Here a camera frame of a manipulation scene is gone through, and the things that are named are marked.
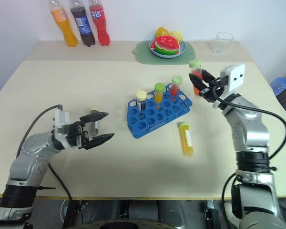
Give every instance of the red liquid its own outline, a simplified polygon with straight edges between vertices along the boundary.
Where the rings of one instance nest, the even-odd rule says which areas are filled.
[[[106,18],[102,5],[90,6],[90,13],[92,15],[93,22],[97,27],[97,36],[102,46],[110,44],[110,37],[106,31]]]
[[[171,96],[177,96],[179,91],[179,85],[173,84],[171,87]]]
[[[202,79],[201,69],[193,70],[193,71],[192,71],[192,74],[193,74],[193,75],[197,75],[200,79]],[[199,92],[200,92],[200,91],[199,91],[197,88],[194,87],[194,94],[197,95],[197,96],[200,96],[200,95],[199,95]]]

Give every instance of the red soda bottle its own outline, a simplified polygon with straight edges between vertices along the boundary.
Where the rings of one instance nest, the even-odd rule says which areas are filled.
[[[97,27],[97,36],[101,46],[109,45],[110,37],[106,31],[106,18],[101,1],[89,0],[89,8],[93,22]]]

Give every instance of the white wall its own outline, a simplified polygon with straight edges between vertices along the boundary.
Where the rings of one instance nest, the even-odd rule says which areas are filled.
[[[88,6],[88,0],[82,1]],[[68,9],[69,1],[61,2]],[[218,31],[230,31],[268,81],[286,76],[286,0],[103,0],[103,4],[112,40],[147,40],[159,26],[182,31],[186,40],[210,40]],[[92,30],[97,38],[94,25]],[[47,0],[0,0],[0,88],[37,40],[62,39]]]

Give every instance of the table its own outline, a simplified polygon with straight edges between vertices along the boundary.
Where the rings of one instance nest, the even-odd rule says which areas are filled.
[[[46,54],[45,43],[36,49],[41,46]],[[99,61],[94,57],[79,61],[74,60],[80,56],[76,49],[70,49],[75,52],[73,58],[64,60],[57,54],[56,60],[44,60],[47,56],[38,57],[36,49],[0,91],[0,195],[28,126],[45,108],[63,104],[72,122],[94,107],[108,112],[109,116],[100,122],[100,134],[115,133],[100,147],[87,151],[64,150],[52,157],[52,166],[74,199],[210,199],[221,196],[225,180],[236,169],[231,128],[220,110],[213,109],[204,99],[194,99],[188,66],[144,65],[129,59],[104,61],[104,57]],[[96,46],[96,49],[105,50],[105,47]],[[219,76],[225,66],[237,63],[214,61],[211,55],[211,61],[205,59],[202,67],[214,76]],[[121,59],[133,57],[120,56]],[[260,108],[286,119],[286,112],[257,66],[252,60],[245,64],[245,82],[239,93]],[[169,83],[174,74],[184,79],[181,89],[193,101],[190,112],[140,139],[133,138],[126,123],[127,102],[138,90],[151,91],[157,82]],[[44,115],[31,134],[52,130],[53,114]],[[183,156],[179,122],[190,124],[194,145],[192,158]],[[283,139],[284,128],[268,115],[263,115],[263,122],[270,132],[270,152],[273,152]],[[271,162],[278,167],[275,172],[277,194],[285,197],[286,146]],[[38,196],[67,197],[50,170],[41,185],[56,189],[38,191]]]

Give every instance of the test tube cap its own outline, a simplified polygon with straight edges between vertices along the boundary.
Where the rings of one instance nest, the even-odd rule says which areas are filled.
[[[179,128],[184,125],[190,126],[188,123],[179,123]]]
[[[189,67],[190,68],[198,68],[200,67],[202,61],[200,59],[193,59],[193,60],[190,60],[189,62]]]
[[[174,75],[172,82],[173,84],[180,85],[182,83],[182,77],[179,75]]]
[[[136,94],[136,97],[137,97],[137,100],[143,101],[146,99],[147,93],[146,93],[146,91],[138,91]]]
[[[165,85],[163,83],[156,83],[154,86],[154,89],[157,92],[164,92],[165,91]]]

